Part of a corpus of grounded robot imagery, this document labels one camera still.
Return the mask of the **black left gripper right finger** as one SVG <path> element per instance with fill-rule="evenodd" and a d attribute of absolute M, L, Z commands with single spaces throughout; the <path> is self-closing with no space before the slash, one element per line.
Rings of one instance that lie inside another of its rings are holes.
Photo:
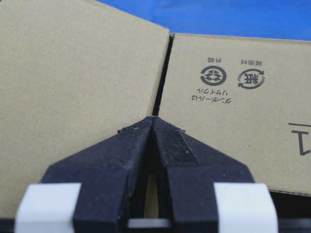
<path fill-rule="evenodd" d="M 277 232 L 269 190 L 255 182 L 245 164 L 159 117 L 153 119 L 152 134 L 175 232 Z"/>

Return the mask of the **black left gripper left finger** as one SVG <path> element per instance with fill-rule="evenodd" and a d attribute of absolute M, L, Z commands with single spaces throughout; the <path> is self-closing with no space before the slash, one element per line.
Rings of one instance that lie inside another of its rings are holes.
<path fill-rule="evenodd" d="M 128 216 L 152 118 L 48 167 L 19 204 L 17 233 L 118 233 Z"/>

